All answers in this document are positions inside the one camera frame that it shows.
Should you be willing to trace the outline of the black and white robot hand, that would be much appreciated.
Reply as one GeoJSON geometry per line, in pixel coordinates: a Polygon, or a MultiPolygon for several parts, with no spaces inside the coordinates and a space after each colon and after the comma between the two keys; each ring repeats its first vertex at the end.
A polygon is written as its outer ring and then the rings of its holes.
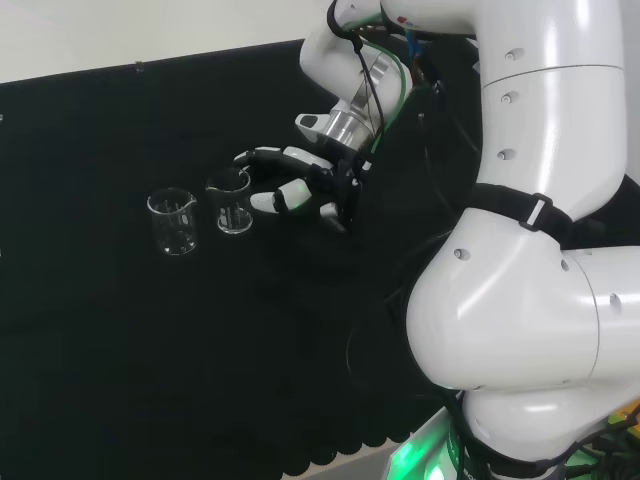
{"type": "Polygon", "coordinates": [[[352,229],[364,178],[371,167],[360,155],[331,162],[294,146],[256,147],[237,155],[233,165],[252,176],[279,171],[291,177],[273,191],[252,194],[253,209],[283,216],[322,197],[326,202],[319,207],[320,218],[339,233],[352,229]]]}

